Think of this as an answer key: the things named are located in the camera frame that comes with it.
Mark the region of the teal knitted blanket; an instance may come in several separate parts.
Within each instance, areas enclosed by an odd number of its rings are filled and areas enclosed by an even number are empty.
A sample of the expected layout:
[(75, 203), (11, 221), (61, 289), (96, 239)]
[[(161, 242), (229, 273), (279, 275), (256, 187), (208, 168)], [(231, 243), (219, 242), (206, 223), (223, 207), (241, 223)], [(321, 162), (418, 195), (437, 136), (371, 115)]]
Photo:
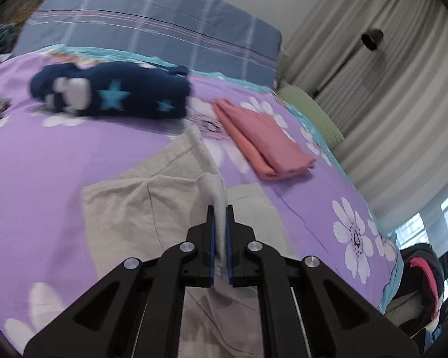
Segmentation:
[(0, 55), (12, 51), (17, 35), (17, 25), (15, 23), (0, 24)]

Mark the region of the folded pink garment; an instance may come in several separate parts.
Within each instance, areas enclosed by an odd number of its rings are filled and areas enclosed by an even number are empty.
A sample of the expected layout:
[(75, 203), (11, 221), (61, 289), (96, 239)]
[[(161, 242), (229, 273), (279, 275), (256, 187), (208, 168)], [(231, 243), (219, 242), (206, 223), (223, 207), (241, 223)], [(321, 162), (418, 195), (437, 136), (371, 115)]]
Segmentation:
[(218, 99), (213, 110), (234, 144), (263, 180), (280, 180), (309, 175), (315, 157), (303, 152), (266, 113)]

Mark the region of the navy star fleece roll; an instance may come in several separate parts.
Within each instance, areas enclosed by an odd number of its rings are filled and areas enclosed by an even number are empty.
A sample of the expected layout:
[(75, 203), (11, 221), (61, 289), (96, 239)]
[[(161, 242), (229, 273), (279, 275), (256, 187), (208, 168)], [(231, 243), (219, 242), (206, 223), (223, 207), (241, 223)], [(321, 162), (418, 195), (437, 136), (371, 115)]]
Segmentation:
[(114, 61), (82, 69), (70, 62), (45, 66), (30, 80), (30, 94), (50, 112), (178, 120), (187, 114), (191, 84), (184, 66)]

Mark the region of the green pillow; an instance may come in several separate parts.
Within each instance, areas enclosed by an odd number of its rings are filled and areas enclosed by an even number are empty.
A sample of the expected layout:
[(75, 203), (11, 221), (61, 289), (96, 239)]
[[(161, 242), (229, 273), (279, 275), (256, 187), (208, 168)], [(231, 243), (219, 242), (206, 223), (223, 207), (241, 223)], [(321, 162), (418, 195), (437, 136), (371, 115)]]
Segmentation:
[(294, 86), (280, 88), (277, 90), (277, 96), (304, 115), (316, 127), (330, 149), (336, 148), (345, 140), (342, 132), (330, 117), (314, 99), (300, 88)]

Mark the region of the dark clothes pile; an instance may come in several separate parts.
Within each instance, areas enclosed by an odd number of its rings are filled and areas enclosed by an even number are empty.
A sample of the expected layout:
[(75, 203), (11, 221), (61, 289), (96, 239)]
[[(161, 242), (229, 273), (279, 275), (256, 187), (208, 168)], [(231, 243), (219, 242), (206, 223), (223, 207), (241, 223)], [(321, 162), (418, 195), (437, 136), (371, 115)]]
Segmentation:
[(397, 293), (384, 316), (405, 334), (433, 332), (444, 303), (444, 270), (431, 245), (419, 243), (401, 250), (404, 269)]

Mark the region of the blue plaid pillow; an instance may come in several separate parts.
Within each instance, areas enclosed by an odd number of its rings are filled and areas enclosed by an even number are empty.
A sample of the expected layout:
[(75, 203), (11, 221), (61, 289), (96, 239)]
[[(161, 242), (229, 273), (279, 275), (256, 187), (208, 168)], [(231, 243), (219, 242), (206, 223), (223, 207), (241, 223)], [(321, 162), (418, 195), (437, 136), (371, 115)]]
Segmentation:
[(282, 34), (223, 0), (44, 0), (14, 49), (61, 44), (273, 87)]

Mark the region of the black floor lamp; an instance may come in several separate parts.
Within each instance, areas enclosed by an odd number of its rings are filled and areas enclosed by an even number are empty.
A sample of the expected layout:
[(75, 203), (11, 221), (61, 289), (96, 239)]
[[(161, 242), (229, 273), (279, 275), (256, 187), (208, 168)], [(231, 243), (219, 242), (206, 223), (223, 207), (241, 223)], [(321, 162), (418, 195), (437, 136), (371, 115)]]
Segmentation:
[(313, 99), (317, 98), (321, 91), (326, 88), (332, 80), (340, 73), (340, 71), (347, 65), (347, 63), (355, 56), (355, 54), (362, 48), (374, 52), (378, 49), (380, 43), (383, 41), (383, 31), (376, 27), (369, 27), (364, 33), (360, 35), (359, 40), (350, 49), (340, 64), (326, 77), (324, 82), (321, 82), (311, 93)]

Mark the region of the beige t-shirt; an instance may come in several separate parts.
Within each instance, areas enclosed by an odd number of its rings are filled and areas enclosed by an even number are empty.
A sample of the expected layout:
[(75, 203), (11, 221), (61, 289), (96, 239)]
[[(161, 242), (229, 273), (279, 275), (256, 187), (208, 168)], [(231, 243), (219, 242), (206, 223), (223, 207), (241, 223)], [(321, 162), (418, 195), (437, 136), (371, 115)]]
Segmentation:
[(197, 127), (116, 179), (82, 190), (85, 237), (99, 276), (128, 257), (151, 260), (217, 218), (217, 273), (211, 288), (188, 288), (181, 357), (261, 357), (260, 312), (254, 288), (233, 288), (226, 275), (225, 208), (256, 239), (294, 256), (278, 211), (257, 183), (227, 188)]

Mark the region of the beige pleated curtain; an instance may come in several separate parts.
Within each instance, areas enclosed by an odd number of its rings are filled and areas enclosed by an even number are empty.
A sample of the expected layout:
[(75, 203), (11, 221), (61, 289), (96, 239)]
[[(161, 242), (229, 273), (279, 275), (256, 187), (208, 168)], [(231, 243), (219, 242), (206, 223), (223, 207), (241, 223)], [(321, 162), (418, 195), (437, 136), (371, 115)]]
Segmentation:
[(369, 27), (360, 49), (315, 98), (342, 132), (335, 149), (385, 231), (448, 184), (448, 9), (442, 0), (321, 0), (286, 45), (287, 82), (311, 94)]

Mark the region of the purple floral bedsheet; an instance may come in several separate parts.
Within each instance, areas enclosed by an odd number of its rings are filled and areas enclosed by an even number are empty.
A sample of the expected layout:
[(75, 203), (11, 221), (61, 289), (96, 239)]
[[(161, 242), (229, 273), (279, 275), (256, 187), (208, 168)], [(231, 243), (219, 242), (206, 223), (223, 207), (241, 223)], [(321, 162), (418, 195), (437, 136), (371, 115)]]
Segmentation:
[[(315, 127), (270, 93), (222, 78), (194, 76), (182, 121), (91, 119), (49, 113), (30, 97), (31, 78), (51, 65), (29, 53), (0, 65), (0, 329), (17, 351), (94, 285), (99, 276), (85, 237), (82, 190), (116, 179), (164, 149), (192, 125), (227, 188), (257, 183), (279, 213), (293, 258), (313, 254), (376, 309), (401, 282), (403, 263), (366, 201), (343, 175)], [(215, 99), (273, 117), (315, 157), (308, 177), (260, 180), (213, 113)]]

